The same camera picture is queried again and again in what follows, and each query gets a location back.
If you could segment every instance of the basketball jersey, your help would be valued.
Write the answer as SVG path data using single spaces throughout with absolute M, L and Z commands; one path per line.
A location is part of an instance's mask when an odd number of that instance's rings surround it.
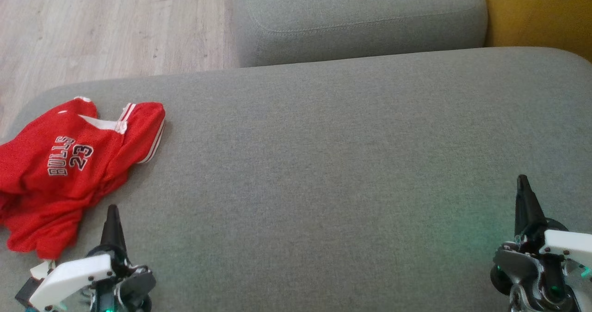
M 0 222 L 13 251 L 57 259 L 76 240 L 83 210 L 127 181 L 135 163 L 152 159 L 165 110 L 128 104 L 116 121 L 99 120 L 87 98 L 61 104 L 0 146 Z

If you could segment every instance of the gray ottoman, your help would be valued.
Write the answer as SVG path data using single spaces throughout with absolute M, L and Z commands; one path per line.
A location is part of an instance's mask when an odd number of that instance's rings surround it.
M 232 0 L 243 67 L 483 45 L 484 0 Z
M 10 135 L 78 95 L 103 119 L 128 101 L 167 109 L 154 159 L 64 255 L 97 245 L 118 204 L 131 261 L 159 281 L 154 312 L 505 311 L 489 270 L 512 239 L 519 173 L 547 215 L 592 232 L 592 66 L 558 49 L 68 85 Z M 13 296 L 37 262 L 0 246 L 0 310 L 23 310 Z

